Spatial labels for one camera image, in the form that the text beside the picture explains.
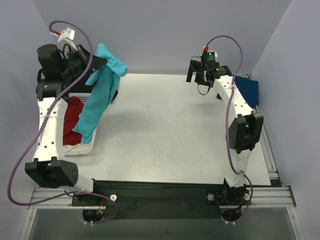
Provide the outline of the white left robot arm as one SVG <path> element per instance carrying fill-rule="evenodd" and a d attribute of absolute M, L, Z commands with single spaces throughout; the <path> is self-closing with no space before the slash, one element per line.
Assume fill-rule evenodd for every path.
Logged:
<path fill-rule="evenodd" d="M 76 80 L 87 78 L 107 61 L 90 56 L 80 44 L 68 55 L 55 44 L 45 44 L 37 53 L 41 65 L 36 86 L 39 133 L 33 159 L 24 170 L 41 188 L 84 192 L 83 200 L 95 206 L 101 201 L 101 193 L 94 189 L 92 178 L 81 175 L 77 164 L 65 159 L 63 129 L 69 93 Z"/>

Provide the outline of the turquoise t-shirt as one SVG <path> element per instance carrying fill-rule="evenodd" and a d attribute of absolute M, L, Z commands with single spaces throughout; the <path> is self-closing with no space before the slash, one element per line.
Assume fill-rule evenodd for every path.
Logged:
<path fill-rule="evenodd" d="M 115 57 L 103 43 L 97 46 L 95 56 L 105 59 L 106 64 L 92 73 L 85 83 L 94 87 L 73 128 L 74 132 L 81 134 L 82 144 L 89 144 L 92 140 L 103 113 L 113 101 L 120 79 L 128 71 L 127 65 Z"/>

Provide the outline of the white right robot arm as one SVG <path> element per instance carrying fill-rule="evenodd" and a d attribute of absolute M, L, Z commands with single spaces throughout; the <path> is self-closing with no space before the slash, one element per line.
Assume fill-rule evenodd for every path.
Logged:
<path fill-rule="evenodd" d="M 236 188 L 246 185 L 245 174 L 253 149 L 260 140 L 264 117 L 249 106 L 237 88 L 234 75 L 216 61 L 218 54 L 205 47 L 199 60 L 190 60 L 186 82 L 214 89 L 226 105 L 225 129 L 227 156 L 231 170 L 225 181 L 228 188 L 221 192 L 222 200 L 233 204 L 240 197 Z"/>

